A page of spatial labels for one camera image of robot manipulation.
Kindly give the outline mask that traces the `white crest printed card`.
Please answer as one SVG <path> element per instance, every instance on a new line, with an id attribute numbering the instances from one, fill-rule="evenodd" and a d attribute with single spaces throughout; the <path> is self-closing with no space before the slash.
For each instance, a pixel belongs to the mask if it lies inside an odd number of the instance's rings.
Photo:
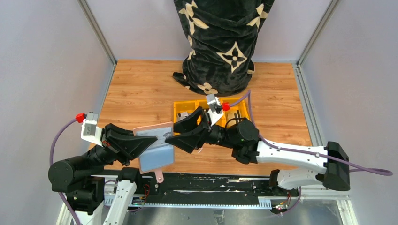
<path id="1" fill-rule="evenodd" d="M 167 146 L 168 143 L 165 142 L 166 138 L 173 136 L 172 128 L 163 127 L 156 129 L 141 130 L 136 132 L 137 136 L 155 136 L 157 140 L 152 143 L 148 149 L 156 149 L 160 147 Z"/>

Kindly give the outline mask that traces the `pink leather card holder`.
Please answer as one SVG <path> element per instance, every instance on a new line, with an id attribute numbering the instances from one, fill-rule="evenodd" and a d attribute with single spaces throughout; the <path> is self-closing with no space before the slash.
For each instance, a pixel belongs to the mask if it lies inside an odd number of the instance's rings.
<path id="1" fill-rule="evenodd" d="M 133 129 L 135 136 L 137 131 L 156 129 L 156 128 L 172 128 L 173 132 L 173 122 L 166 122 L 156 125 L 143 126 Z M 156 149 L 146 149 L 139 157 L 139 168 L 140 173 L 144 174 L 146 172 L 154 172 L 155 180 L 157 183 L 162 183 L 164 181 L 162 168 L 174 163 L 174 146 L 168 144 L 167 146 L 156 148 Z"/>

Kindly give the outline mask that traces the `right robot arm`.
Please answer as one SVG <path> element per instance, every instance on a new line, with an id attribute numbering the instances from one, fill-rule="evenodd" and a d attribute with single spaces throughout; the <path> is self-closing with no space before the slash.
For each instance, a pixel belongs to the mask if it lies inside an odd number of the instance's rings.
<path id="1" fill-rule="evenodd" d="M 322 184 L 335 191 L 350 190 L 349 157 L 337 142 L 326 146 L 298 146 L 262 140 L 260 132 L 248 119 L 238 119 L 231 126 L 219 126 L 217 113 L 199 106 L 188 117 L 174 123 L 177 135 L 165 142 L 192 153 L 203 144 L 232 149 L 232 157 L 242 163 L 280 163 L 295 170 L 275 169 L 269 186 L 291 190 Z"/>

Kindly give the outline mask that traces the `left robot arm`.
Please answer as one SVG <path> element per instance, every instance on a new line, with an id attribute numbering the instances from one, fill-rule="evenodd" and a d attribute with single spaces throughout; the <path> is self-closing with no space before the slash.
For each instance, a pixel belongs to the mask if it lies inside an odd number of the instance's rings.
<path id="1" fill-rule="evenodd" d="M 50 162 L 51 188 L 59 193 L 76 225 L 123 224 L 133 194 L 149 192 L 139 169 L 130 167 L 130 161 L 157 139 L 156 136 L 136 136 L 130 130 L 108 124 L 99 129 L 99 144 L 83 155 Z M 100 174 L 115 161 L 125 168 L 118 173 L 114 200 L 102 220 L 106 181 Z"/>

